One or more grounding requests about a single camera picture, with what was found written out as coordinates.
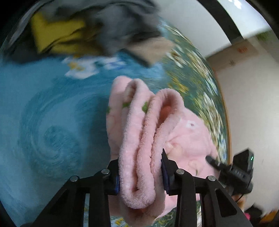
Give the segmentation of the olive yellow garment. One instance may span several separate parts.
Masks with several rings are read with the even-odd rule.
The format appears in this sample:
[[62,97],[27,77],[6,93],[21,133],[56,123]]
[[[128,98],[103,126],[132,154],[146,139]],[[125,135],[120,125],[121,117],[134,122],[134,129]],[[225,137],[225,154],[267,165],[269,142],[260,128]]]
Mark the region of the olive yellow garment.
[[99,27],[89,26],[82,17],[50,22],[40,12],[30,20],[38,54],[101,55],[103,50],[97,43]]

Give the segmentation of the beige fleece garment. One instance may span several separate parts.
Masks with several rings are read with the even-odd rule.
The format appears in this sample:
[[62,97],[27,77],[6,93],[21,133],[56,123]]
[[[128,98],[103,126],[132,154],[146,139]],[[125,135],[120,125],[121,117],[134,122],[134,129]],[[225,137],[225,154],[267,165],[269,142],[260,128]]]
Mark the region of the beige fleece garment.
[[147,67],[153,66],[170,52],[174,43],[162,36],[152,37],[129,44],[126,51]]

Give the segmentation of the floral green blue blanket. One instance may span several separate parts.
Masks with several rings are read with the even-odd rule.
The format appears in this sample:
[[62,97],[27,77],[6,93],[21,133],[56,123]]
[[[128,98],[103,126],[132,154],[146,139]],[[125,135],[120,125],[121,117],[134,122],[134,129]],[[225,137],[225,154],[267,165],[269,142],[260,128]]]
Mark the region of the floral green blue blanket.
[[152,92],[177,90],[208,126],[218,158],[228,161],[213,70],[177,28],[161,21],[160,30],[175,46],[150,68],[125,52],[1,60],[1,203],[16,226],[33,222],[72,175],[91,176],[109,162],[105,115],[120,75],[142,79]]

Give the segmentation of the pink fleece garment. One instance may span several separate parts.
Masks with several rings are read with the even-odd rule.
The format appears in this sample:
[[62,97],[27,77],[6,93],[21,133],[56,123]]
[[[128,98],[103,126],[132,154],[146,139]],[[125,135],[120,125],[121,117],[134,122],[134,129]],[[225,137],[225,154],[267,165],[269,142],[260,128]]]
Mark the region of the pink fleece garment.
[[203,120],[170,88],[153,93],[141,79],[114,79],[106,114],[111,159],[118,160],[120,193],[110,212],[130,226],[148,226],[176,207],[163,187],[162,153],[193,176],[218,176],[206,161],[217,157]]

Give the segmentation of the dark grey clothes pile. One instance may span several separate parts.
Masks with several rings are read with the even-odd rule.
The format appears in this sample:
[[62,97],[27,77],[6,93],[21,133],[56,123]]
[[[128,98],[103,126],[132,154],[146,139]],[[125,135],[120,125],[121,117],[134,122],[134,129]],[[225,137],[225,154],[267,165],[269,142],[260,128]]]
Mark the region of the dark grey clothes pile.
[[96,41],[104,56],[111,56],[134,42],[161,35],[157,6],[153,1],[38,1],[17,22],[1,46],[1,55],[19,63],[36,61],[38,54],[30,20],[42,13],[52,21],[82,17],[89,26],[98,26]]

